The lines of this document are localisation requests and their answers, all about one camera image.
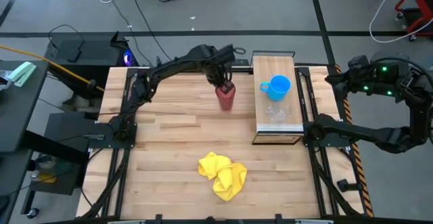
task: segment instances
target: wooden table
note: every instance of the wooden table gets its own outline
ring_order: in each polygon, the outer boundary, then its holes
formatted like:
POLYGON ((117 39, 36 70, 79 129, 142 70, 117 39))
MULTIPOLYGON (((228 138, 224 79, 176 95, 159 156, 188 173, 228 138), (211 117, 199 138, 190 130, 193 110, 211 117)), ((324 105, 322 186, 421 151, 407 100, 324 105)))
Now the wooden table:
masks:
MULTIPOLYGON (((332 88, 324 82, 326 66, 313 66, 310 71, 319 112, 339 118, 332 88)), ((126 74, 127 68, 110 69, 101 113, 120 110, 126 74)), ((152 103, 138 110, 122 219, 155 219, 156 214, 163 219, 273 219, 276 213, 283 218, 319 217, 307 149, 302 142, 252 145, 256 134, 253 76, 234 72, 233 82, 237 91, 231 112, 221 111, 214 87, 204 75, 194 73, 162 81, 152 103), (197 172, 198 160, 210 151, 248 168, 244 188, 229 202, 216 196, 213 181, 197 172)), ((111 116, 101 115, 99 120, 108 122, 111 116)), ((344 178, 354 182, 347 157, 334 148, 327 152, 334 183, 344 178)), ((89 163, 83 190, 91 202, 106 186, 111 155, 111 149, 103 150, 89 163)), ((331 213, 327 191, 323 193, 331 213)), ((116 195, 115 189, 109 213, 114 212, 116 195)), ((363 212, 358 192, 343 196, 363 212)), ((76 215, 89 207, 81 196, 76 215)))

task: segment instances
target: wheel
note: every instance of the wheel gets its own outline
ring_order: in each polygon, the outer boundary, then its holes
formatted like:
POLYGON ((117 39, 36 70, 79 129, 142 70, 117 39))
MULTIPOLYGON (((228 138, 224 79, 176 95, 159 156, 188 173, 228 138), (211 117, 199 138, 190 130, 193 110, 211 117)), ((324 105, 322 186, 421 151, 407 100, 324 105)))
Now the wheel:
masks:
POLYGON ((38 208, 31 208, 31 209, 30 209, 30 212, 27 214, 27 218, 29 218, 29 219, 33 219, 33 218, 35 218, 38 214, 39 214, 39 209, 38 209, 38 208))
POLYGON ((410 42, 413 42, 413 41, 415 41, 417 39, 417 37, 415 36, 415 35, 411 35, 410 37, 409 37, 409 41, 410 42))

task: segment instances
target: cup handle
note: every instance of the cup handle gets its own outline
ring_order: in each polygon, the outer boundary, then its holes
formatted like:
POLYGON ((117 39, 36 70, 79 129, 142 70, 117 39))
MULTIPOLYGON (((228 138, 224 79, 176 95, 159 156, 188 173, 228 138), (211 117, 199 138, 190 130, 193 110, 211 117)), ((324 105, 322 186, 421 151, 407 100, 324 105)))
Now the cup handle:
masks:
POLYGON ((263 82, 260 84, 260 90, 263 92, 267 92, 269 89, 269 84, 268 82, 263 82))

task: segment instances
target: red chair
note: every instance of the red chair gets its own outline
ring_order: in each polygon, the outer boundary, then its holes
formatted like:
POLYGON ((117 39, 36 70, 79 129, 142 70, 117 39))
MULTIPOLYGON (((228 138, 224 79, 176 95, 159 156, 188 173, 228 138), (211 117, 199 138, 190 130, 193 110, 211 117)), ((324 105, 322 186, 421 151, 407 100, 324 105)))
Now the red chair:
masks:
MULTIPOLYGON (((400 0, 395 5, 395 10, 398 12, 397 18, 405 18, 407 23, 408 34, 416 31, 422 26, 426 25, 431 19, 433 19, 433 0, 415 0, 418 4, 418 8, 400 8, 401 4, 405 0, 400 0)), ((416 36, 429 36, 433 39, 433 22, 427 27, 416 33, 416 36)), ((409 37, 410 41, 416 40, 415 35, 409 37)))

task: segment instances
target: yellow cable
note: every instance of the yellow cable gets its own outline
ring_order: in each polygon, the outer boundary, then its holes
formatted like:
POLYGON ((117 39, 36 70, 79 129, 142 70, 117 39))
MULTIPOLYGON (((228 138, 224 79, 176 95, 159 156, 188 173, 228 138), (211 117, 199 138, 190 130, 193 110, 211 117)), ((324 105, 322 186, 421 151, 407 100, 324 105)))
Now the yellow cable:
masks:
MULTIPOLYGON (((32 57, 35 57, 35 58, 39 58, 41 60, 49 62, 52 66, 55 66, 56 68, 59 68, 60 70, 63 70, 64 72, 66 72, 67 74, 73 76, 74 78, 77 78, 78 80, 81 80, 82 82, 84 82, 84 83, 86 83, 88 85, 91 84, 90 81, 88 81, 87 79, 81 77, 80 75, 77 75, 77 74, 69 71, 68 69, 64 68, 63 66, 60 66, 59 64, 56 64, 55 62, 52 62, 52 61, 48 60, 47 58, 44 58, 44 57, 42 57, 40 55, 36 55, 36 54, 33 54, 31 52, 27 52, 27 51, 21 51, 19 49, 14 49, 14 48, 7 47, 7 46, 4 46, 4 45, 0 45, 0 48, 6 49, 8 51, 18 52, 18 53, 21 53, 21 54, 24 54, 24 55, 29 55, 29 56, 32 56, 32 57)), ((96 86, 96 89, 99 89, 100 91, 104 92, 104 89, 102 89, 99 86, 96 86)))

